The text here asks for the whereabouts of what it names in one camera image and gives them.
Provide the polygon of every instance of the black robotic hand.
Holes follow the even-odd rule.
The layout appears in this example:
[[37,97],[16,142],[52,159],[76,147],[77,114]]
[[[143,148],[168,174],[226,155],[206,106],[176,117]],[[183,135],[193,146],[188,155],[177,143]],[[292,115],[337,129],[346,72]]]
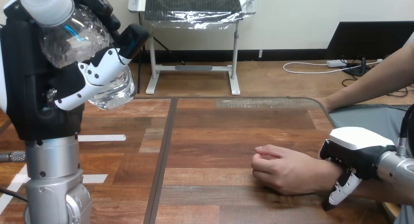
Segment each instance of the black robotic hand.
[[[113,66],[125,66],[118,58],[129,62],[149,37],[148,32],[136,24],[130,25],[120,35],[117,30],[121,23],[113,15],[113,8],[107,0],[73,1],[91,9],[114,39],[113,47],[98,51],[90,60],[79,61],[86,68],[88,65],[95,68],[104,66],[100,70],[108,70]],[[91,92],[91,87],[98,85],[87,80],[80,70],[81,63],[74,62],[56,69],[46,59],[39,43],[39,26],[20,0],[9,3],[4,14],[7,16],[6,25],[0,29],[0,66],[4,70],[4,80],[0,80],[0,84],[4,84],[5,92],[0,92],[4,102],[0,107],[10,117],[20,139],[36,141],[80,133],[86,95],[82,94],[82,99],[76,96],[85,93],[86,87]],[[107,55],[112,51],[118,56],[108,59]],[[64,98],[76,103],[70,108],[60,107],[57,101]],[[56,102],[57,107],[49,107],[50,102]]]

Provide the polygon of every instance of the white bottle cap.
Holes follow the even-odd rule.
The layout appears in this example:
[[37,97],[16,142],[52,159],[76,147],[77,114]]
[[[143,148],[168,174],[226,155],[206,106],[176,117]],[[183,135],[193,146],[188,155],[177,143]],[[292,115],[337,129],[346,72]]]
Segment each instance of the white bottle cap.
[[72,0],[21,0],[21,4],[34,20],[46,26],[63,23],[74,8]]

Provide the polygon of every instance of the monitor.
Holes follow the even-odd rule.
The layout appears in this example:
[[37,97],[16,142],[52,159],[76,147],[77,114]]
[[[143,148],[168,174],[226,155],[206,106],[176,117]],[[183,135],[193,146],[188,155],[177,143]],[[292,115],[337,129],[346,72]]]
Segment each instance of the monitor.
[[328,60],[361,60],[363,67],[347,70],[364,75],[366,60],[385,59],[414,32],[414,21],[340,22],[327,48]]

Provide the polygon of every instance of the human arm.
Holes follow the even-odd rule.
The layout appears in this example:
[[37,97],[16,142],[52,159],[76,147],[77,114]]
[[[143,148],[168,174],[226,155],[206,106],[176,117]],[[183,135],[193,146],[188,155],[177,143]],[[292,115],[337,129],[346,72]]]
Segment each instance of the human arm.
[[[255,178],[282,195],[330,192],[343,172],[332,162],[274,145],[256,148],[252,167]],[[363,181],[352,196],[394,204],[414,203],[391,184],[378,180]]]
[[328,111],[368,101],[414,83],[414,42],[402,47],[351,85],[318,98]]

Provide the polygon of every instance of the screw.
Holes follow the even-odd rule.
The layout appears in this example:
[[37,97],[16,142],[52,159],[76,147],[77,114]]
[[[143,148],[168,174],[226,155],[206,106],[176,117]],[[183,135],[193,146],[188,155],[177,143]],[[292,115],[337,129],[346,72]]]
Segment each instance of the screw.
[[48,102],[53,102],[53,98],[55,97],[55,95],[56,95],[57,92],[58,91],[55,90],[54,88],[48,90],[47,93],[46,93],[47,101]]

